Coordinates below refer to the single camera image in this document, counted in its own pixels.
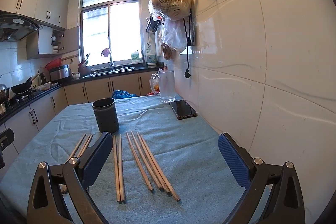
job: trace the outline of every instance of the glass pitcher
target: glass pitcher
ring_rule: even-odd
[[[153,80],[155,78],[159,79],[160,92],[156,92],[154,89]],[[160,95],[162,103],[176,101],[174,71],[163,70],[159,71],[157,74],[153,74],[151,78],[151,90],[154,95]]]

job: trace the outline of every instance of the frying pan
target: frying pan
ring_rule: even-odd
[[[25,83],[11,87],[12,92],[14,92],[15,94],[19,94],[27,91],[28,89],[30,89],[30,87],[32,86],[32,82],[38,75],[39,74],[37,73],[33,78],[29,77],[29,79]]]

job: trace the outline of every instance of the blue tablecloth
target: blue tablecloth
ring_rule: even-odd
[[[89,189],[105,218],[119,224],[223,223],[245,189],[236,183],[219,152],[218,133],[200,116],[177,120],[170,106],[161,103],[156,96],[117,100],[116,108],[120,123],[117,134],[122,135],[127,203],[116,202],[112,151]],[[126,131],[143,134],[179,194],[180,202],[160,192],[148,172],[155,191],[151,193],[147,189],[129,148]],[[91,145],[100,136],[91,104],[68,106],[33,138],[11,165],[0,191],[23,216],[26,216],[38,163],[64,163],[84,133],[94,134]],[[263,204],[268,193],[265,191]],[[65,195],[64,199],[74,222],[81,223],[69,196]]]

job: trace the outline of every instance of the range hood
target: range hood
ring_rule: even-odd
[[[41,27],[23,15],[0,12],[0,43],[21,40]]]

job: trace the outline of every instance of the window frame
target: window frame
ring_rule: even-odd
[[[81,58],[82,60],[85,60],[84,56],[84,44],[83,44],[83,13],[100,9],[100,8],[108,8],[108,41],[109,41],[109,47],[111,49],[111,39],[110,39],[110,6],[111,5],[117,5],[117,4],[122,4],[122,3],[134,3],[137,2],[139,3],[139,20],[140,20],[140,41],[141,41],[141,49],[144,49],[144,41],[143,41],[143,30],[142,30],[142,23],[141,23],[141,0],[111,0],[111,1],[106,1],[98,4],[93,4],[90,6],[86,6],[83,8],[83,0],[80,2],[80,53],[81,53]],[[127,59],[127,60],[121,60],[121,61],[113,61],[114,66],[120,66],[120,65],[127,65],[131,64],[132,60]],[[106,68],[110,67],[108,63],[103,63],[103,64],[98,64],[98,65],[92,65],[93,67],[98,68]]]

